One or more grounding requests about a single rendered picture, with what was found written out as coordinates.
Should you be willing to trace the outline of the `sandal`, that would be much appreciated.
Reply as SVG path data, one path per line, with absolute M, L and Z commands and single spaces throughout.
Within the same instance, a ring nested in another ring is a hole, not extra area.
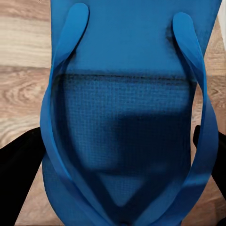
M 181 226 L 218 154 L 204 55 L 221 3 L 50 0 L 42 174 L 65 226 Z

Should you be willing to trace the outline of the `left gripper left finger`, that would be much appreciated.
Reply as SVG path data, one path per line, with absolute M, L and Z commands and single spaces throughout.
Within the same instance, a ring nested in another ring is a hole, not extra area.
M 14 226 L 46 152 L 40 127 L 0 149 L 0 226 Z

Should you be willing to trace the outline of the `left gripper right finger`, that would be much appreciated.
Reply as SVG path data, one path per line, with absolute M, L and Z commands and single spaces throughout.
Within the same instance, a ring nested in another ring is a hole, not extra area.
M 195 127 L 193 143 L 196 148 L 198 145 L 200 135 L 200 125 Z M 226 135 L 218 132 L 218 154 L 214 169 L 211 173 L 215 182 L 217 183 L 221 193 L 226 200 Z

